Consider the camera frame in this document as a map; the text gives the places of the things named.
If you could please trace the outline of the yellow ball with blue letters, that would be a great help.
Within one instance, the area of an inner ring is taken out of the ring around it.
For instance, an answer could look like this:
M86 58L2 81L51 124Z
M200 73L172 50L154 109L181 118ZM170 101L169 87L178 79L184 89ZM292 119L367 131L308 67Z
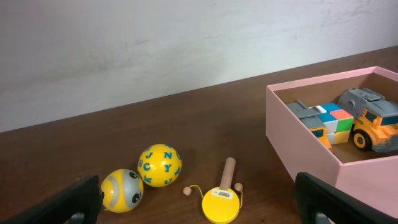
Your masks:
M137 171L145 184L151 187L165 187L180 175L182 158L172 146L155 144L142 152Z

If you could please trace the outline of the yellow grey dump truck toy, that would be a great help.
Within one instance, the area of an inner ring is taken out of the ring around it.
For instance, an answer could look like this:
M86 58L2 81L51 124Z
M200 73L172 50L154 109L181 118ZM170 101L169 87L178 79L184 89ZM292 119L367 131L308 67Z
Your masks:
M287 104L287 107L311 131L311 133L324 144L331 152L332 146L327 138L327 128L319 116L321 111L315 107L309 108L304 102L297 100Z

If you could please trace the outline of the yellow wooden rattle drum toy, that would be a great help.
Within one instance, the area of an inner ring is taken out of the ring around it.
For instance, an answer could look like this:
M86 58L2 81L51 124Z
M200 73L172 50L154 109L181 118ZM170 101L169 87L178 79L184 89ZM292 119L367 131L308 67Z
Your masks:
M232 157L226 159L219 187L214 187L203 194L198 185L190 185L183 189L184 195L190 195L192 188L196 187L201 195L201 208L206 218L212 223L230 223L243 206L243 185L235 183L231 189L236 160Z

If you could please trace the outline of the yellow grey mixer truck toy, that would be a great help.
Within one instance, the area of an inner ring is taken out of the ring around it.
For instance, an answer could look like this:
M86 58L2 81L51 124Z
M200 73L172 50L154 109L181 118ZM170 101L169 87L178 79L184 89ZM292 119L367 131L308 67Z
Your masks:
M397 103L369 88L352 88L340 96L338 106L354 117L351 130L358 149L397 150Z

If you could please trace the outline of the colourful puzzle cube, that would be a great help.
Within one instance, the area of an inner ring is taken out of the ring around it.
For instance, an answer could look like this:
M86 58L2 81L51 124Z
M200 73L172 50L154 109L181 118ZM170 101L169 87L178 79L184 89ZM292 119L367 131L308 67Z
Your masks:
M354 118L347 111L343 110L336 103L329 103L315 106L321 114L318 115L324 124L326 131L320 136L319 131L313 133L329 149L334 144L341 144L348 141Z

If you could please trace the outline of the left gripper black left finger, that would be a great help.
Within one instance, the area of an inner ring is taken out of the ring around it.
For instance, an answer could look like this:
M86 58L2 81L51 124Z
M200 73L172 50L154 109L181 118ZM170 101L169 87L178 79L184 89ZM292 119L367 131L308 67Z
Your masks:
M104 192L101 190L99 177L91 174L40 204L6 220L5 224L95 224L103 199Z

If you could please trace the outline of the yellow and grey ball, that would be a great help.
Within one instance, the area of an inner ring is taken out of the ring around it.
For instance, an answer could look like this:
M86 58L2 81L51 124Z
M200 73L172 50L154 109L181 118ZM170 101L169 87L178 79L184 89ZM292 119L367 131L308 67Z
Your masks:
M144 185L139 174L129 169L110 173L101 184L105 209L125 213L135 209L144 194Z

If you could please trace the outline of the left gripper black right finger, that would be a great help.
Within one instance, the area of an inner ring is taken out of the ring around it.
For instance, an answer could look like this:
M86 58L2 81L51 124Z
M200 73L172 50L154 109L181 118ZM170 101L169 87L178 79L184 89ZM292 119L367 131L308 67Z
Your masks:
M389 216L308 172L295 178L294 199L302 223L397 224Z

